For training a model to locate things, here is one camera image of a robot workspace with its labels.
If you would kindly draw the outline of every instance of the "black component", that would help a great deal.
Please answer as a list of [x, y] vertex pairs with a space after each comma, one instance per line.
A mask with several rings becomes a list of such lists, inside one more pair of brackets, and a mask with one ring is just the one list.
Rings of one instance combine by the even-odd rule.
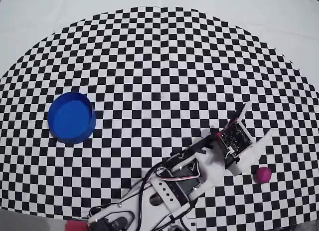
[[105, 219], [97, 220], [89, 225], [90, 231], [118, 231]]
[[[174, 176], [167, 170], [164, 170], [161, 173], [161, 175], [163, 177], [174, 178]], [[168, 185], [170, 190], [173, 192], [173, 194], [175, 195], [175, 197], [177, 198], [181, 206], [188, 203], [187, 195], [183, 192], [183, 190], [181, 189], [181, 187], [176, 181], [166, 181], [166, 184]]]
[[150, 204], [153, 206], [159, 206], [163, 203], [164, 201], [161, 199], [160, 195], [158, 193], [153, 194], [150, 196]]
[[128, 225], [128, 220], [125, 217], [119, 217], [111, 222], [111, 225], [116, 231], [124, 230]]
[[217, 129], [210, 129], [210, 134], [206, 136], [205, 138], [201, 139], [197, 143], [190, 145], [188, 148], [184, 149], [181, 153], [183, 153], [183, 159], [187, 159], [190, 156], [192, 156], [194, 153], [205, 153], [202, 148], [210, 148], [211, 149], [211, 143], [216, 140], [216, 134], [218, 133]]
[[243, 131], [238, 123], [232, 123], [227, 127], [220, 136], [226, 147], [232, 147], [234, 157], [238, 156], [243, 150], [251, 145], [251, 140]]
[[[173, 173], [174, 177], [186, 177], [194, 176], [189, 166], [184, 166], [181, 170], [177, 170]], [[194, 187], [200, 184], [198, 179], [183, 180], [178, 182], [181, 189], [185, 194], [188, 194]]]

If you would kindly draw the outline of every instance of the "black wire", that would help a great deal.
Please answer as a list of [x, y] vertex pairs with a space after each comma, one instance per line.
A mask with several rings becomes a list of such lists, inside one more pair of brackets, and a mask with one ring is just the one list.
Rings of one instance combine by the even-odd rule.
[[[126, 195], [127, 195], [136, 185], [138, 185], [142, 180], [143, 180], [143, 179], [140, 179], [140, 180], [136, 181], [136, 182], [131, 186], [131, 188], [129, 189], [129, 191], [126, 193]], [[109, 202], [109, 203], [104, 204], [104, 205], [97, 205], [97, 206], [91, 207], [90, 210], [89, 210], [89, 216], [90, 216], [90, 217], [92, 216], [92, 210], [94, 210], [94, 209], [98, 209], [98, 208], [100, 208], [100, 209], [105, 209], [105, 208], [107, 208], [107, 207], [110, 206], [110, 205], [116, 205], [116, 204], [118, 204], [118, 202], [117, 202], [117, 203], [116, 203], [116, 202]]]
[[183, 228], [186, 230], [186, 231], [190, 231], [189, 228], [185, 225], [184, 221], [183, 221], [183, 218], [180, 218], [179, 219], [181, 225], [183, 226]]
[[189, 204], [190, 204], [190, 207], [188, 208], [188, 210], [186, 210], [185, 212], [181, 213], [180, 215], [178, 215], [176, 218], [172, 219], [170, 222], [166, 223], [165, 225], [159, 227], [159, 228], [153, 228], [152, 231], [159, 231], [159, 230], [162, 230], [164, 228], [166, 228], [167, 226], [169, 226], [170, 224], [172, 224], [173, 222], [175, 222], [177, 219], [180, 219], [182, 218], [183, 216], [185, 216], [186, 214], [188, 214], [194, 207], [195, 205], [197, 204], [197, 199], [193, 200], [193, 201], [190, 201]]
[[139, 191], [139, 216], [138, 216], [138, 226], [136, 228], [135, 231], [140, 231], [141, 229], [141, 225], [142, 225], [142, 201], [143, 201], [143, 192], [144, 192], [144, 187], [145, 184], [147, 183], [147, 181], [149, 180], [149, 177], [152, 175], [152, 173], [154, 173], [154, 171], [163, 164], [163, 162], [159, 162], [156, 165], [154, 165], [153, 167], [150, 168], [150, 170], [148, 170], [148, 172], [146, 173], [146, 175], [143, 178], [141, 187], [140, 187], [140, 191]]

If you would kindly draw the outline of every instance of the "blue bowl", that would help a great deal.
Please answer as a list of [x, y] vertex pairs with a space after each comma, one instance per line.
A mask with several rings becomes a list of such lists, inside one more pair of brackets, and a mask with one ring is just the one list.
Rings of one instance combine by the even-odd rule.
[[64, 144], [78, 144], [89, 138], [96, 125], [90, 100], [78, 92], [56, 98], [48, 113], [50, 133]]

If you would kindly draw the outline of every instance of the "electrical cable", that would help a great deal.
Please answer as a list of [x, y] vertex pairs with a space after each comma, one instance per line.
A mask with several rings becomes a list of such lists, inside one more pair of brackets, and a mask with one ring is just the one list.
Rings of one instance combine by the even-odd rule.
[[138, 205], [138, 226], [135, 229], [135, 231], [140, 231], [141, 226], [142, 226], [142, 202], [143, 202], [143, 192], [144, 192], [144, 187], [146, 182], [149, 180], [149, 177], [152, 175], [152, 173], [155, 172], [155, 170], [161, 166], [163, 164], [163, 162], [159, 162], [156, 165], [154, 165], [153, 167], [151, 167], [148, 172], [146, 173], [146, 175], [143, 178], [141, 187], [140, 187], [140, 191], [139, 191], [139, 205]]
[[155, 171], [156, 177], [163, 181], [184, 181], [184, 180], [191, 180], [191, 179], [197, 179], [200, 176], [200, 171], [199, 171], [199, 163], [197, 162], [197, 175], [195, 176], [184, 176], [184, 177], [162, 177], [158, 174], [159, 170], [167, 170], [169, 171], [166, 167], [158, 167]]
[[197, 199], [193, 200], [193, 201], [190, 201], [189, 204], [190, 204], [190, 207], [188, 208], [188, 210], [186, 210], [185, 212], [181, 213], [180, 215], [178, 215], [176, 218], [172, 219], [170, 222], [166, 223], [165, 225], [159, 227], [159, 228], [156, 228], [156, 229], [152, 229], [152, 231], [159, 231], [159, 230], [162, 230], [164, 228], [166, 228], [167, 226], [169, 226], [170, 224], [174, 223], [177, 219], [180, 219], [181, 217], [183, 217], [184, 215], [188, 214], [196, 205], [197, 203]]
[[183, 228], [185, 229], [185, 231], [190, 231], [189, 228], [185, 225], [185, 223], [184, 223], [182, 217], [179, 219], [179, 221], [180, 221], [180, 224], [181, 224], [181, 225], [183, 226]]

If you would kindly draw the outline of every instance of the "white surface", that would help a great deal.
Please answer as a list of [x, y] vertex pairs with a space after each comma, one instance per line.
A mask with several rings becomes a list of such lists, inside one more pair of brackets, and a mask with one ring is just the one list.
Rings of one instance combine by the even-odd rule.
[[135, 6], [180, 6], [228, 21], [284, 54], [319, 90], [316, 0], [2, 0], [0, 76], [44, 37], [83, 18]]

